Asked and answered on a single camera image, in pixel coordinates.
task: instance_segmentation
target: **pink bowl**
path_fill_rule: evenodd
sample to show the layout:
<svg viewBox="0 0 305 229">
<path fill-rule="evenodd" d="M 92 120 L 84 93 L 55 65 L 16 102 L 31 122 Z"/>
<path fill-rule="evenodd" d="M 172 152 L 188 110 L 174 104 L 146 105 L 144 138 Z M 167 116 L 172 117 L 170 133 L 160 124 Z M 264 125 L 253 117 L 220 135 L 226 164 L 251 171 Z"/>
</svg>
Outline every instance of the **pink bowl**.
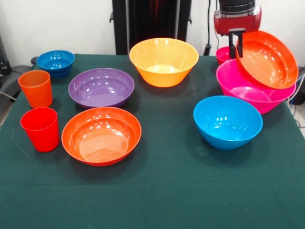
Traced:
<svg viewBox="0 0 305 229">
<path fill-rule="evenodd" d="M 236 97 L 252 104 L 261 114 L 267 113 L 295 92 L 296 84 L 286 89 L 273 89 L 247 81 L 239 71 L 236 60 L 220 65 L 217 80 L 224 95 Z"/>
<path fill-rule="evenodd" d="M 222 47 L 216 51 L 216 58 L 219 64 L 231 60 L 229 46 Z"/>
</svg>

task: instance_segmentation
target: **red bowl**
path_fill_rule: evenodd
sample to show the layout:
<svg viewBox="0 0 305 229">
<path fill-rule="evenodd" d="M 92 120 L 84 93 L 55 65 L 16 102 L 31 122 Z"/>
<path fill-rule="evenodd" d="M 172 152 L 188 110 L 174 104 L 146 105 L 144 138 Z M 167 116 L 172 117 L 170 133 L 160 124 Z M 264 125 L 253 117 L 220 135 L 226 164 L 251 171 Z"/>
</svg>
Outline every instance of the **red bowl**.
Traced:
<svg viewBox="0 0 305 229">
<path fill-rule="evenodd" d="M 129 155 L 141 138 L 141 125 L 131 113 L 98 107 L 73 117 L 61 141 L 73 158 L 91 166 L 113 165 Z"/>
<path fill-rule="evenodd" d="M 285 89 L 298 78 L 298 66 L 291 51 L 276 37 L 263 31 L 245 33 L 243 58 L 236 60 L 243 76 L 250 82 Z"/>
<path fill-rule="evenodd" d="M 222 47 L 216 51 L 216 58 L 218 60 L 219 65 L 231 60 L 230 58 L 230 48 L 229 46 Z"/>
</svg>

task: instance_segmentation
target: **red machine part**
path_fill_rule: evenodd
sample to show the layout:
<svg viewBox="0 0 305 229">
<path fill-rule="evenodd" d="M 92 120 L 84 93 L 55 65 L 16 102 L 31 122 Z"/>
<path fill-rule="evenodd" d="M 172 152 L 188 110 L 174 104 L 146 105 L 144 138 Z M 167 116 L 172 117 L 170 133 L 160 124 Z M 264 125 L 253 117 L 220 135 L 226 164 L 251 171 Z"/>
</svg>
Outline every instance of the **red machine part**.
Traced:
<svg viewBox="0 0 305 229">
<path fill-rule="evenodd" d="M 245 16 L 231 16 L 220 17 L 217 11 L 214 15 L 214 25 L 216 32 L 220 35 L 229 35 L 230 32 L 244 30 L 244 32 L 258 31 L 261 19 L 262 10 L 256 15 Z"/>
</svg>

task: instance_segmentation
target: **magenta bowl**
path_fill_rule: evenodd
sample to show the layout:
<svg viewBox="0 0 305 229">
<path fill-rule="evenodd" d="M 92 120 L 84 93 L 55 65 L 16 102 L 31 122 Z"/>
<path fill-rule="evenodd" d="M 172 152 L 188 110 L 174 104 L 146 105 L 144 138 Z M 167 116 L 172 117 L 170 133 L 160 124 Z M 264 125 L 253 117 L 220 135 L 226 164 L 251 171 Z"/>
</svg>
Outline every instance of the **magenta bowl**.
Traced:
<svg viewBox="0 0 305 229">
<path fill-rule="evenodd" d="M 231 60 L 229 46 L 222 47 L 216 51 L 216 58 L 218 63 L 221 65 L 226 61 Z"/>
<path fill-rule="evenodd" d="M 224 95 L 250 103 L 261 114 L 271 111 L 288 99 L 296 89 L 296 84 L 286 89 L 274 89 L 253 84 L 243 77 L 236 60 L 230 60 L 220 65 L 216 77 Z"/>
<path fill-rule="evenodd" d="M 117 69 L 97 68 L 74 77 L 69 95 L 84 108 L 122 106 L 134 90 L 132 77 Z"/>
</svg>

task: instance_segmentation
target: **purple bowl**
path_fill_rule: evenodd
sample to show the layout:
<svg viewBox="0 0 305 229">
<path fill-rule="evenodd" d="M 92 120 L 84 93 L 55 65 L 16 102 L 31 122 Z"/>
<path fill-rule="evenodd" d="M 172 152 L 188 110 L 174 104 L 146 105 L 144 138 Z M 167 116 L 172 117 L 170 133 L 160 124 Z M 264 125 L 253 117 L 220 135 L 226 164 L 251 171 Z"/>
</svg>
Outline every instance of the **purple bowl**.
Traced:
<svg viewBox="0 0 305 229">
<path fill-rule="evenodd" d="M 69 84 L 70 97 L 84 108 L 120 107 L 134 90 L 132 77 L 113 68 L 96 68 L 74 77 Z"/>
</svg>

